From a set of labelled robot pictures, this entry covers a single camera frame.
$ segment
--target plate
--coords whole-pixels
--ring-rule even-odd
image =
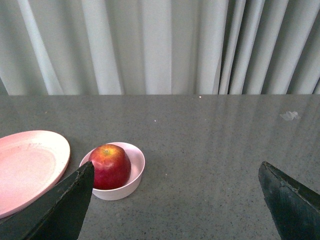
[[[56,132],[34,130],[0,138],[0,219],[51,189],[69,158],[69,143]]]

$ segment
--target table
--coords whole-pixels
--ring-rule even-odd
[[[144,153],[134,193],[92,195],[79,240],[278,240],[258,169],[267,161],[320,193],[319,123],[320,95],[0,96],[0,137],[48,130],[68,140],[61,179],[104,143]]]

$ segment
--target white curtain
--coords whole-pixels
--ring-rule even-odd
[[[320,0],[0,0],[0,95],[319,94]]]

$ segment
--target white bowl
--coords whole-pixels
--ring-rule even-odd
[[[96,197],[103,200],[112,201],[123,199],[132,194],[137,189],[141,181],[142,172],[145,169],[146,161],[142,151],[132,144],[125,142],[110,142],[109,144],[117,145],[123,148],[131,162],[131,175],[128,182],[124,186],[111,190],[100,190],[96,188],[92,189],[92,193]],[[80,163],[80,166],[88,162],[89,156],[93,150],[94,149],[92,149],[90,152],[88,152],[87,155],[85,155]]]

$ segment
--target apple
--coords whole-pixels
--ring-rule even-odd
[[[131,162],[120,146],[114,144],[98,146],[91,152],[89,161],[94,166],[95,189],[117,189],[124,186],[130,178]]]

